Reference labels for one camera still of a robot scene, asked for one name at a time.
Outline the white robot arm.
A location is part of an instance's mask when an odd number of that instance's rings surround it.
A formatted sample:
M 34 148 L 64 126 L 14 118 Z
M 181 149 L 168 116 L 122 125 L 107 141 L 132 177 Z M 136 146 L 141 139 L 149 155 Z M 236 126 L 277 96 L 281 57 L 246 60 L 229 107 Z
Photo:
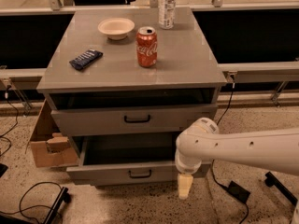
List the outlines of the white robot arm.
M 299 175 L 299 129 L 221 134 L 213 120 L 198 119 L 176 140 L 179 198 L 188 197 L 202 163 L 213 160 Z

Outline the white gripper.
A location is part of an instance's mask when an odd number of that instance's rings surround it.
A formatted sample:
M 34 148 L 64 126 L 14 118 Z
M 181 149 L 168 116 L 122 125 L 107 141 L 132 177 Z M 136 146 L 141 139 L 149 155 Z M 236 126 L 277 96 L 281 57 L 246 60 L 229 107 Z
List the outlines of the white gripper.
M 179 151 L 175 153 L 175 165 L 180 172 L 178 175 L 178 197 L 185 200 L 189 196 L 189 192 L 193 182 L 193 174 L 195 174 L 202 161 L 200 159 L 187 157 Z

